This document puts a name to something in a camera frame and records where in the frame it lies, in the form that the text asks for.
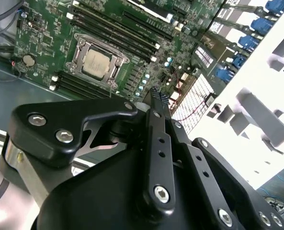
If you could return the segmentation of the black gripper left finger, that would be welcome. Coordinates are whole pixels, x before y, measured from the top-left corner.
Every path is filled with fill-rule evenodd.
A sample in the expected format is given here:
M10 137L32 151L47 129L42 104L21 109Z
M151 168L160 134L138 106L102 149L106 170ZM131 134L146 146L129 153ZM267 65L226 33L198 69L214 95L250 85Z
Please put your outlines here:
M168 215L175 206L175 185L160 93L152 88L137 104L114 97L20 105L11 113L6 162L41 206L72 178L75 157L126 143L127 151L139 150L145 158L143 207Z

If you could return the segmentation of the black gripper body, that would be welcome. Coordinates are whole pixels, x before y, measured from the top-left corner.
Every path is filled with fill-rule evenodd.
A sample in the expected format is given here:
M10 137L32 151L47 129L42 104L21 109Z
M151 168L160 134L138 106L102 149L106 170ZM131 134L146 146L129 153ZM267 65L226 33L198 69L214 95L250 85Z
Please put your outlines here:
M176 205L157 220L143 207L145 158L139 150L120 153L58 185L37 217L39 230L211 230L209 214L188 174L173 166Z

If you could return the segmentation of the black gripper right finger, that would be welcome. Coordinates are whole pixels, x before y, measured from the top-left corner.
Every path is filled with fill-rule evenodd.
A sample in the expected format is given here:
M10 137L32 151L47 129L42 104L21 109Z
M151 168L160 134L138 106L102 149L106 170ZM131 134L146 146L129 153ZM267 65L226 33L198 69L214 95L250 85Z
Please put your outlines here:
M284 230L281 215L205 139L190 140L171 118L168 97L159 94L160 110L171 132L172 147L193 180L200 199L203 230Z

